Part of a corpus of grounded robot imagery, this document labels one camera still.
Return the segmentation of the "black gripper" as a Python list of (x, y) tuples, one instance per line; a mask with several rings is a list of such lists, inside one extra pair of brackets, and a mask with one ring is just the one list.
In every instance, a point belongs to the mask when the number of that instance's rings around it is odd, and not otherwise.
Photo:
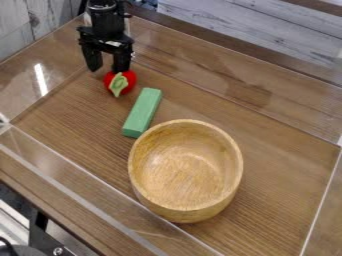
[(126, 34), (129, 0), (87, 0), (90, 24), (78, 27), (79, 44), (89, 69), (103, 66), (102, 51), (113, 53), (113, 72), (130, 70), (134, 39)]

